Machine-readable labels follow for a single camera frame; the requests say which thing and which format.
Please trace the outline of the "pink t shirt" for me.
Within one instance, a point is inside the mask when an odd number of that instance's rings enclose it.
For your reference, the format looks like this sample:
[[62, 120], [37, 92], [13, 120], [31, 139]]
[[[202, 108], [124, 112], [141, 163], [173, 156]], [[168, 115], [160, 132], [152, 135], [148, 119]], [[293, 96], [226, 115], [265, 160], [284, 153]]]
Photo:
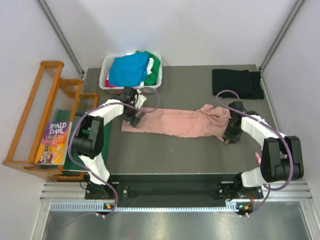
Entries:
[[217, 137], [223, 141], [230, 111], [205, 104], [196, 111], [158, 108], [146, 113], [136, 127], [123, 121], [122, 132], [161, 134], [180, 138]]

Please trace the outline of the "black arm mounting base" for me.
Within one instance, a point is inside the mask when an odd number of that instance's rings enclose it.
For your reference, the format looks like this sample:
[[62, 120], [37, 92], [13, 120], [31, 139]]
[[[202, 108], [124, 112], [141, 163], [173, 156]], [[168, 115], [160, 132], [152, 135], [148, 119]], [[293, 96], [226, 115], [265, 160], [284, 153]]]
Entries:
[[260, 200], [262, 188], [243, 186], [235, 174], [113, 174], [107, 181], [119, 201], [140, 196], [205, 197], [208, 200]]

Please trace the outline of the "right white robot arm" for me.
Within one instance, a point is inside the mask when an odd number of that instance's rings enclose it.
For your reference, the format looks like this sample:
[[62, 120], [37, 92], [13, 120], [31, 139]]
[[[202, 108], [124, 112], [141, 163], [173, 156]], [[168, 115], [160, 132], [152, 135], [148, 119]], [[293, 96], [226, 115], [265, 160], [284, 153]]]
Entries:
[[233, 179], [233, 192], [245, 198], [252, 189], [279, 181], [296, 181], [304, 176], [301, 141], [270, 127], [255, 111], [247, 111], [242, 101], [228, 105], [231, 119], [223, 140], [235, 144], [242, 133], [251, 136], [262, 148], [260, 164], [253, 170], [238, 173]]

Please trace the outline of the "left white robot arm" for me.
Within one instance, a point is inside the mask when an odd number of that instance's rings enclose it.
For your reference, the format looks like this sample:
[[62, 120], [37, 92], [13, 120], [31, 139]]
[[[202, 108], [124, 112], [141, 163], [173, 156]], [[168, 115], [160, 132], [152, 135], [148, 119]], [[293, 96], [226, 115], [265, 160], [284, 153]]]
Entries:
[[138, 112], [146, 99], [140, 90], [126, 86], [121, 94], [74, 118], [76, 125], [72, 128], [73, 138], [69, 140], [69, 149], [84, 163], [90, 177], [89, 184], [96, 187], [97, 194], [102, 198], [109, 198], [114, 191], [113, 185], [108, 183], [110, 172], [102, 154], [105, 126], [113, 119], [123, 116], [126, 123], [137, 127], [145, 115]]

